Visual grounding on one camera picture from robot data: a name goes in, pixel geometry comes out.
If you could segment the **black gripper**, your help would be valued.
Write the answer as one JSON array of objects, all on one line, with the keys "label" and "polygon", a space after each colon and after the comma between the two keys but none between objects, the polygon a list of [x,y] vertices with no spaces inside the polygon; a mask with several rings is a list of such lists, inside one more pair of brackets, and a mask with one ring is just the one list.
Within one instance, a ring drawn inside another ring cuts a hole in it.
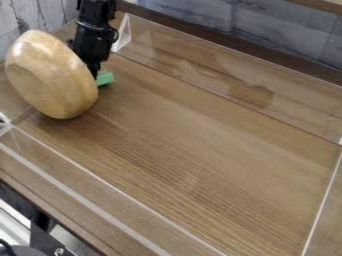
[{"label": "black gripper", "polygon": [[101,63],[108,60],[112,44],[117,39],[119,32],[115,28],[107,27],[101,31],[81,26],[76,28],[75,39],[68,41],[68,46],[85,63],[93,78],[97,78]]}]

